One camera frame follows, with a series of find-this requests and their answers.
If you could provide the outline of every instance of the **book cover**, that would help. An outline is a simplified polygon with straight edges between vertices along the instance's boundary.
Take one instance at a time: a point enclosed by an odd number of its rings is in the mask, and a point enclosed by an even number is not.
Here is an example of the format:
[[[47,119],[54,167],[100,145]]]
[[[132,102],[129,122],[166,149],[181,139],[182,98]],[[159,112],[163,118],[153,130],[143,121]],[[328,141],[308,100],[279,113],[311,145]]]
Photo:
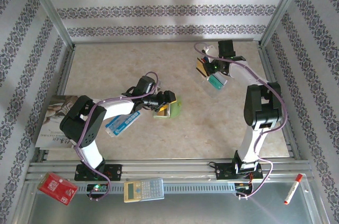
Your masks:
[[[59,129],[59,126],[77,100],[78,96],[52,96],[35,145],[36,147],[40,147],[43,150],[72,147],[72,143]]]

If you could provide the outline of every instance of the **patterned wallpaper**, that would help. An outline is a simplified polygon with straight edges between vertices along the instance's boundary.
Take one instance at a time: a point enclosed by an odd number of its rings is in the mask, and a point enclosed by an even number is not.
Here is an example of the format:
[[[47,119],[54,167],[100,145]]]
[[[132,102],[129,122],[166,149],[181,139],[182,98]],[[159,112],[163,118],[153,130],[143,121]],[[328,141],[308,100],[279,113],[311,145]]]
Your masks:
[[[0,0],[0,224],[10,223],[66,51],[39,0]]]
[[[279,0],[51,0],[74,42],[259,40]]]
[[[338,0],[293,0],[266,47],[331,223],[339,223],[338,8]]]

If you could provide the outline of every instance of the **yellow object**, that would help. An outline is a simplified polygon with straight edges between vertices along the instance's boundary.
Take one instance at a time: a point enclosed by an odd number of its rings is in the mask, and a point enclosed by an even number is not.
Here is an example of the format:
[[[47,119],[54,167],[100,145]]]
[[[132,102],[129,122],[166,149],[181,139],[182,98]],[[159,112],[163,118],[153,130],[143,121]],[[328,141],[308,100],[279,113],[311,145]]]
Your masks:
[[[124,182],[123,201],[125,203],[141,201],[141,182],[140,181]]]
[[[201,59],[199,59],[199,58],[197,58],[197,67],[196,67],[196,69],[197,69],[197,71],[199,71],[200,72],[200,74],[203,76],[203,77],[207,77],[207,73],[206,73],[206,71],[205,71],[205,69],[204,69],[204,67],[203,67],[203,61],[201,60]]]
[[[168,105],[164,105],[162,108],[159,109],[159,112],[164,110],[164,109],[167,109],[168,108]]]

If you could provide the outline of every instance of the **wire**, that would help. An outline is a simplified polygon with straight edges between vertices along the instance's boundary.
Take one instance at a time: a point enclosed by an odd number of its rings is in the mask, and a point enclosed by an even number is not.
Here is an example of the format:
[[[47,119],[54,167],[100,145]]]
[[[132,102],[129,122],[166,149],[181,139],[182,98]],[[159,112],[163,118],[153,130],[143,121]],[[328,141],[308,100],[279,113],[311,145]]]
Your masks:
[[[133,90],[134,88],[136,88],[135,86],[130,87],[126,92],[129,93],[131,90]]]
[[[261,133],[259,134],[259,137],[257,138],[257,140],[256,140],[255,143],[254,143],[254,153],[257,155],[258,159],[261,160],[262,162],[269,163],[269,164],[271,165],[271,168],[270,168],[269,172],[267,173],[266,177],[265,177],[265,178],[263,179],[263,181],[261,182],[261,184],[258,186],[258,188],[256,188],[252,193],[250,193],[249,195],[246,195],[246,194],[244,194],[244,193],[239,193],[239,194],[242,194],[242,195],[243,195],[242,197],[239,196],[239,198],[246,198],[246,199],[247,199],[247,198],[249,198],[250,196],[254,195],[254,194],[255,194],[255,193],[263,186],[263,184],[266,182],[266,180],[269,178],[269,176],[271,175],[271,173],[272,173],[272,171],[273,171],[273,163],[272,163],[270,160],[268,160],[268,159],[260,158],[260,157],[258,156],[258,153],[256,152],[256,150],[257,150],[256,147],[257,147],[257,145],[258,145],[258,143],[259,143],[261,137],[262,137],[264,134],[270,133],[270,132],[273,132],[273,131],[280,130],[280,129],[282,129],[282,128],[285,126],[285,124],[287,123],[287,117],[288,117],[288,114],[287,114],[287,107],[286,107],[286,105],[285,105],[283,99],[280,97],[280,95],[279,95],[279,94],[278,94],[271,86],[269,86],[265,81],[261,80],[251,68],[247,67],[246,65],[244,65],[244,64],[242,64],[242,63],[240,63],[240,62],[236,62],[236,61],[232,61],[232,60],[228,60],[228,59],[224,59],[224,58],[220,58],[220,57],[209,56],[208,54],[201,52],[201,51],[197,48],[197,45],[199,45],[199,44],[203,44],[205,47],[208,46],[207,43],[205,43],[205,42],[197,42],[197,43],[195,43],[195,44],[194,44],[194,49],[195,49],[198,53],[200,53],[200,54],[202,54],[203,56],[206,56],[206,57],[208,57],[208,58],[215,59],[215,60],[220,60],[220,61],[226,61],[226,62],[229,62],[229,63],[231,63],[231,64],[236,64],[236,65],[238,65],[238,66],[240,66],[240,67],[246,69],[246,70],[247,70],[247,71],[248,71],[248,72],[249,72],[249,73],[250,73],[250,74],[251,74],[251,75],[259,82],[259,83],[263,84],[267,89],[269,89],[269,90],[274,94],[274,96],[279,100],[279,102],[281,103],[281,107],[282,107],[282,111],[283,111],[283,121],[282,121],[282,123],[281,123],[278,127],[274,128],[274,129],[271,129],[271,130],[267,130],[267,131],[261,132]]]
[[[84,156],[82,155],[82,153],[81,153],[80,150],[79,150],[79,149],[80,149],[80,145],[81,145],[81,143],[82,143],[82,141],[84,140],[84,137],[85,137],[85,135],[86,135],[87,128],[88,128],[88,125],[89,125],[89,123],[90,123],[90,120],[91,120],[92,114],[93,114],[93,112],[94,112],[94,109],[95,109],[97,106],[99,106],[99,105],[101,105],[101,104],[103,104],[103,103],[110,103],[110,102],[113,102],[113,101],[119,101],[119,100],[134,100],[134,99],[136,99],[136,98],[143,98],[143,97],[145,97],[145,96],[148,96],[148,95],[150,95],[150,94],[153,94],[154,91],[155,91],[155,90],[157,89],[157,87],[158,87],[159,77],[158,77],[158,74],[156,74],[156,73],[153,72],[153,71],[150,71],[150,72],[146,73],[145,76],[147,76],[147,75],[149,75],[149,74],[153,74],[153,75],[155,75],[155,77],[156,77],[156,83],[155,83],[154,87],[152,88],[152,90],[151,90],[150,92],[145,93],[145,94],[140,95],[140,96],[133,96],[133,97],[115,97],[115,98],[107,98],[106,100],[101,100],[101,101],[95,103],[95,104],[93,105],[93,107],[91,108],[90,113],[89,113],[88,116],[87,116],[87,120],[86,120],[86,122],[85,122],[85,126],[84,126],[83,132],[82,132],[82,134],[81,134],[81,136],[80,136],[80,138],[79,138],[79,141],[78,141],[78,143],[76,144],[76,146],[74,147],[74,149],[75,149],[77,155],[79,156],[80,160],[81,160],[81,161],[82,161],[82,162],[83,162],[83,163],[84,163],[91,171],[93,171],[94,173],[96,173],[96,174],[98,174],[98,175],[104,177],[104,178],[108,181],[108,186],[107,186],[107,190],[106,190],[105,194],[103,194],[101,197],[95,199],[96,201],[99,201],[100,199],[103,199],[105,196],[108,195],[108,193],[110,192],[110,188],[111,188],[111,180],[110,180],[106,175],[102,174],[101,172],[99,172],[99,171],[95,170],[93,167],[91,167],[91,166],[85,161]],[[90,200],[93,199],[93,198],[91,197],[92,192],[93,192],[93,190],[90,191]]]
[[[214,169],[217,169],[217,168],[216,168],[216,164],[217,164],[217,163],[215,163],[215,162],[210,162],[208,165],[209,165],[210,167],[214,168]]]

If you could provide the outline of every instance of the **red card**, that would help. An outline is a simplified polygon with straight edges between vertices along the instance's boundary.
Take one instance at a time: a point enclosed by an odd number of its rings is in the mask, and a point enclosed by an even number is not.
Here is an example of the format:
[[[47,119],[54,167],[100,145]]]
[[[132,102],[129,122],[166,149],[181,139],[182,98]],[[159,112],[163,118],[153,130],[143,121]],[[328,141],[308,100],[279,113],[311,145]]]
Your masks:
[[[54,173],[47,173],[39,183],[38,190],[68,205],[78,190],[78,187]]]

